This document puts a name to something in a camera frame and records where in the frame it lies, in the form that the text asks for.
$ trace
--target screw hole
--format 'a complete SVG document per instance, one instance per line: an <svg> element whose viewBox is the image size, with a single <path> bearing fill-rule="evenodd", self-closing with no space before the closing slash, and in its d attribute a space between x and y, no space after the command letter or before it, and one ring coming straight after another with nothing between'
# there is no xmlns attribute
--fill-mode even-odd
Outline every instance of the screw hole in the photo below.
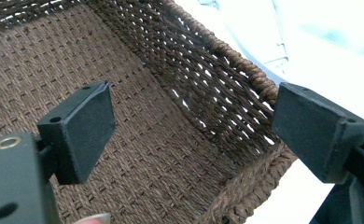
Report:
<svg viewBox="0 0 364 224"><path fill-rule="evenodd" d="M4 217L8 217L13 214L17 209L16 203L8 203L2 207L0 207L0 219Z"/></svg>
<svg viewBox="0 0 364 224"><path fill-rule="evenodd" d="M7 149L7 148L15 147L20 142L21 142L21 138L15 137L15 136L2 139L0 141L0 149Z"/></svg>
<svg viewBox="0 0 364 224"><path fill-rule="evenodd" d="M60 117L55 117L55 118L52 118L52 119L50 119L50 122L51 123L57 123L58 121L60 121L61 120L61 118Z"/></svg>

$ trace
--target woven rope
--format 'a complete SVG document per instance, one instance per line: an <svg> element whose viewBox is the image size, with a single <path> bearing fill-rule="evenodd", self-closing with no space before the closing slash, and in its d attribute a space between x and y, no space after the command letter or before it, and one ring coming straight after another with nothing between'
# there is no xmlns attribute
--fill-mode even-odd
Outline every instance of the woven rope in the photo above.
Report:
<svg viewBox="0 0 364 224"><path fill-rule="evenodd" d="M25 24L56 11L67 9L75 1L19 0L0 1L0 31L14 25Z"/></svg>
<svg viewBox="0 0 364 224"><path fill-rule="evenodd" d="M0 135L106 79L119 124L87 185L52 179L63 222L243 223L295 160L273 82L172 1L88 4L0 33Z"/></svg>

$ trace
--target white surface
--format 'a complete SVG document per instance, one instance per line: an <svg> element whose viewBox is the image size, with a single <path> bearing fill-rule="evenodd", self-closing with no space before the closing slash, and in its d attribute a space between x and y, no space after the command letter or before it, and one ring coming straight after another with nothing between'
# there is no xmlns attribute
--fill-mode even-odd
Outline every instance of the white surface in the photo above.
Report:
<svg viewBox="0 0 364 224"><path fill-rule="evenodd" d="M219 12L214 7L200 6L196 0L175 1L242 54L233 37L244 41L243 47L252 48L261 60L268 60L268 57L260 54L260 49L270 52L270 56L279 50L271 45L272 39L268 36L274 32L272 21L266 20L271 14L259 10L268 2L263 1L257 8L252 8L255 6L253 2L260 0L218 0L224 10ZM364 0L277 2L289 58L284 67L286 72L277 75L308 87L364 118ZM238 12L238 17L232 15L233 11ZM246 25L233 24L234 21L253 21L255 25L250 26L250 30L256 27L259 29L257 34L268 38L263 38L263 42L259 42L260 35L246 39ZM228 33L233 29L243 31L234 31L233 35ZM300 161L296 161L270 199L256 209L255 215L246 223L308 223L331 188L332 185L322 184Z"/></svg>

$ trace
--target wicker basket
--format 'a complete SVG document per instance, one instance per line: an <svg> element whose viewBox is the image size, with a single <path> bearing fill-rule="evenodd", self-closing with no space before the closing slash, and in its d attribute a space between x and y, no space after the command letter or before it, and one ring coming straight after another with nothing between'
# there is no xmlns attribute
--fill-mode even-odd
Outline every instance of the wicker basket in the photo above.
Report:
<svg viewBox="0 0 364 224"><path fill-rule="evenodd" d="M118 126L86 185L51 179L65 223L244 223L295 160L273 82L174 1L0 1L0 135L97 80Z"/></svg>

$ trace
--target black clamp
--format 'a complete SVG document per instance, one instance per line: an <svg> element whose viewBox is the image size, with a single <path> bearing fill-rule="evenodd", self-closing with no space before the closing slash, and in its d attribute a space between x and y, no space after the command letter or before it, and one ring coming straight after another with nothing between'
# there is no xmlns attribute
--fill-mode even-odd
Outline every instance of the black clamp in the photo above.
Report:
<svg viewBox="0 0 364 224"><path fill-rule="evenodd" d="M364 223L364 119L314 91L281 83L273 131L322 182L355 177L352 219Z"/></svg>
<svg viewBox="0 0 364 224"><path fill-rule="evenodd" d="M115 127L109 84L101 81L52 109L37 123L38 137L0 137L0 223L59 223L49 178L85 183Z"/></svg>

